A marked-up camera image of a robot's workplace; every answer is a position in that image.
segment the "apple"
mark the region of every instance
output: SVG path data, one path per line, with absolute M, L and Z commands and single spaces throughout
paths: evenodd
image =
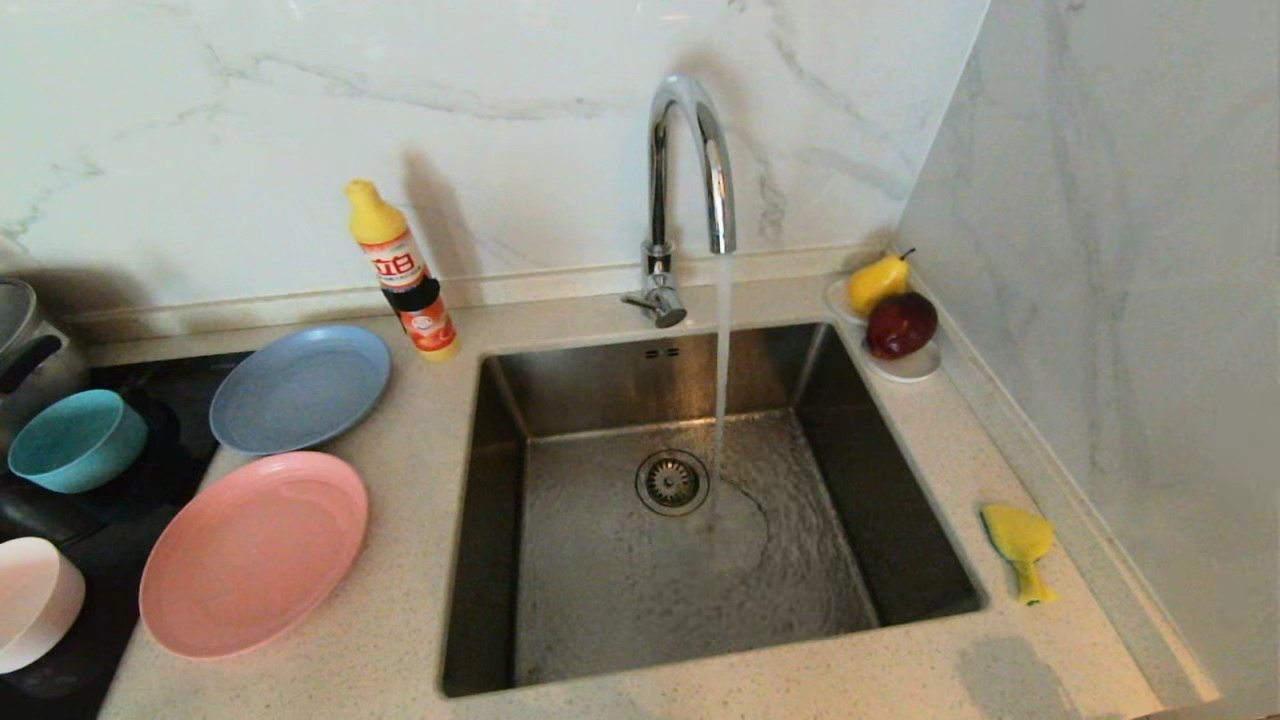
M 867 348 L 882 360 L 915 352 L 938 331 L 938 310 L 919 292 L 881 300 L 867 319 Z

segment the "pot lid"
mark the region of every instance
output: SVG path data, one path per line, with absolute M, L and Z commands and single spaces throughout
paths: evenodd
M 0 279 L 0 355 L 23 334 L 36 314 L 36 291 L 15 279 Z

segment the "sponge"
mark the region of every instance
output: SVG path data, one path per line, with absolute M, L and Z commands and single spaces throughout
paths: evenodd
M 1036 570 L 1036 561 L 1053 547 L 1053 524 L 1007 505 L 984 506 L 982 521 L 987 525 L 991 543 L 1018 573 L 1018 602 L 1036 605 L 1057 600 Z

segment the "marble wall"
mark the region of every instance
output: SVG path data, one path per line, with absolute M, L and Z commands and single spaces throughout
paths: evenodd
M 444 277 L 639 266 L 648 105 L 677 69 L 728 127 L 742 251 L 883 243 L 986 6 L 9 0 L 0 272 L 74 281 L 74 311 L 370 286 L 352 177 Z
M 1188 717 L 1280 708 L 1277 15 L 995 0 L 900 224 L 1222 683 Z

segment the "speckled countertop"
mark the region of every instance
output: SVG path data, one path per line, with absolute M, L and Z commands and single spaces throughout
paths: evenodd
M 735 286 L 736 327 L 831 320 L 829 278 Z M 712 288 L 684 291 L 677 331 L 714 329 Z M 102 717 L 1089 717 L 1161 708 L 1089 585 L 1061 548 L 1041 562 L 1055 603 L 1015 602 L 1012 571 L 987 542 L 977 509 L 1034 509 L 1027 489 L 954 384 L 959 354 L 922 383 L 859 372 L 905 445 L 943 525 L 986 596 L 983 610 L 918 624 L 518 688 L 462 700 L 439 691 L 452 559 L 472 395 L 483 355 L 660 334 L 616 297 L 454 313 L 462 351 L 421 361 L 392 318 L 361 324 L 394 352 L 387 396 L 369 419 L 321 448 L 369 487 L 370 525 L 351 574 L 300 626 L 244 656 L 188 661 L 140 625 Z M 100 364 L 252 350 L 296 331 L 100 346 Z M 840 328 L 846 347 L 856 337 Z M 206 483 L 247 461 L 221 450 Z

